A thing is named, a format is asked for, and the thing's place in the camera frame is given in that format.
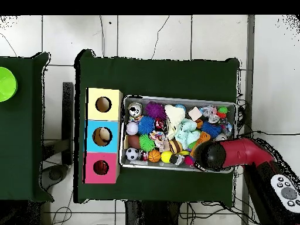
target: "dark green mat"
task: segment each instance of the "dark green mat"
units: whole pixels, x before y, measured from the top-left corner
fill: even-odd
[[[171,61],[96,58],[90,50],[76,59],[75,151],[83,151],[84,103],[87,87],[119,89],[123,95],[187,98],[236,102],[237,59]],[[169,201],[223,201],[231,206],[233,172],[197,173],[121,168],[114,185],[82,183],[83,153],[75,165],[75,199],[131,199]]]
[[[39,186],[42,165],[42,71],[48,53],[32,58],[0,57],[18,82],[16,94],[0,103],[0,199],[51,201]]]

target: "green bowl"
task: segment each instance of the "green bowl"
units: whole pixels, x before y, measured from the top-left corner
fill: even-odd
[[[15,76],[7,68],[0,67],[0,102],[4,102],[15,95],[18,89]]]

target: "pink box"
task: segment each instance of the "pink box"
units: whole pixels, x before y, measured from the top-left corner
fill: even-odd
[[[95,153],[87,152],[86,158],[86,179],[87,184],[115,184],[119,171],[117,153]],[[105,175],[96,174],[94,164],[97,161],[105,161],[108,164],[108,171]]]

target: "metal tray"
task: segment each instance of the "metal tray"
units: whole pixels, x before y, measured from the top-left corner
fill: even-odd
[[[120,151],[119,151],[119,162],[121,166],[127,168],[144,168],[144,169],[164,169],[164,170],[174,170],[174,171],[189,171],[189,172],[202,172],[196,169],[193,166],[188,166],[185,163],[176,166],[172,163],[164,163],[159,161],[157,163],[153,163],[150,161],[129,161],[126,156],[124,149],[124,139],[125,139],[125,130],[126,130],[126,123],[129,120],[129,113],[127,108],[130,103],[137,102],[142,104],[142,114],[146,115],[145,113],[145,106],[150,102],[154,101],[156,103],[161,103],[163,105],[166,104],[183,104],[186,107],[187,112],[192,109],[194,106],[196,107],[205,107],[207,105],[215,105],[215,106],[226,106],[229,110],[227,113],[227,119],[232,125],[232,138],[235,138],[237,135],[237,120],[238,120],[238,105],[235,103],[229,102],[218,102],[218,101],[204,101],[204,100],[190,100],[190,99],[180,99],[180,98],[163,98],[163,97],[148,97],[148,96],[125,96],[123,98],[122,107],[123,107],[123,120],[121,123],[121,139],[120,139]],[[205,173],[230,173],[233,168],[227,168],[220,172],[214,172],[210,170],[206,170]]]

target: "white remote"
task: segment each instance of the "white remote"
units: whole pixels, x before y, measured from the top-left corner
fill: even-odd
[[[271,185],[287,210],[300,213],[300,194],[286,176],[274,175],[271,179]]]

